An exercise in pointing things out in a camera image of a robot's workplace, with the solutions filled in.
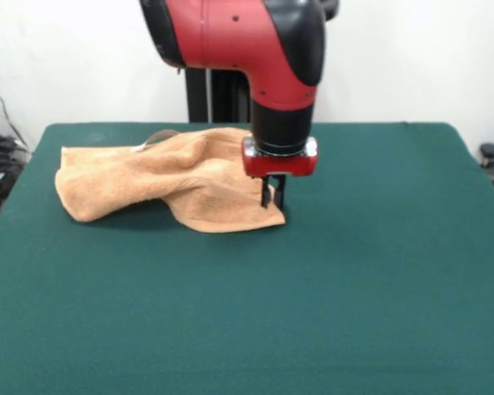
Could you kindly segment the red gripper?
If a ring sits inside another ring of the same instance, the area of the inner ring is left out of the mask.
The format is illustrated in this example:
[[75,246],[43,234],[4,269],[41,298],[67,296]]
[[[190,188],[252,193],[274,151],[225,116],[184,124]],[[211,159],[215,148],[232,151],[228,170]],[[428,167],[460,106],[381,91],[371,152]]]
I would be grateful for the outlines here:
[[269,175],[277,181],[273,194],[276,207],[284,206],[287,175],[305,177],[312,175],[319,156],[317,139],[309,137],[304,149],[295,156],[270,156],[262,153],[254,144],[252,137],[244,137],[241,143],[242,162],[245,173],[253,178],[262,178],[261,203],[267,208],[272,201],[269,187]]

